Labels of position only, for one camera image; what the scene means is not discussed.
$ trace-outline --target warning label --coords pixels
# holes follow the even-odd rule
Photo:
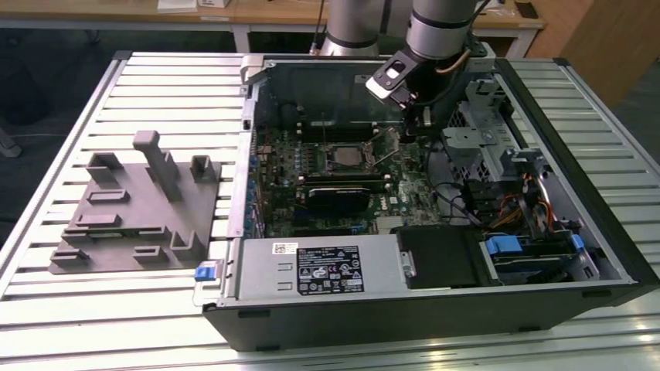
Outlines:
[[[358,246],[298,249],[300,295],[364,292]]]

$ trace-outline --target blue latch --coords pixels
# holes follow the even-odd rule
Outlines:
[[[494,236],[486,241],[486,248],[488,249],[488,254],[494,255],[498,253],[520,253],[523,247],[520,246],[520,241],[516,236]]]
[[[198,267],[195,270],[196,282],[215,281],[216,280],[216,267]]]
[[[586,248],[586,242],[582,240],[582,237],[579,234],[571,235],[571,241],[572,241],[574,246],[576,247],[578,250],[582,250]]]

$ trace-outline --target slotted aluminum surface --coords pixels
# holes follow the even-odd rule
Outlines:
[[[90,179],[80,166],[92,151],[103,150],[118,150],[122,161],[143,161],[128,149],[136,130],[159,130],[175,159],[211,153],[223,162],[212,257],[224,254],[236,161],[228,138],[240,130],[239,65],[236,55],[135,53],[110,72],[26,236],[3,249],[16,253],[6,256],[12,261],[3,276],[7,289],[0,281],[0,369],[512,370],[539,367],[535,362],[548,369],[660,367],[660,291],[619,308],[590,311],[546,332],[239,354],[194,306],[192,270],[51,275],[48,258]],[[514,66],[659,271],[655,164],[552,61],[515,61]]]

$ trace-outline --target barcode sticker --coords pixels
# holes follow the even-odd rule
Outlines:
[[[275,242],[272,244],[274,254],[296,254],[298,249],[299,249],[298,242]]]

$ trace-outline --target wooden table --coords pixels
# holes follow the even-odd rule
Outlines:
[[[251,32],[314,32],[320,1],[232,0],[224,9],[163,14],[158,0],[2,0],[0,28],[230,31],[236,50],[250,53]],[[514,12],[512,0],[507,8]],[[322,17],[326,24],[327,12]],[[476,20],[479,37],[514,38],[508,57],[523,57],[544,28],[543,19],[487,13]]]

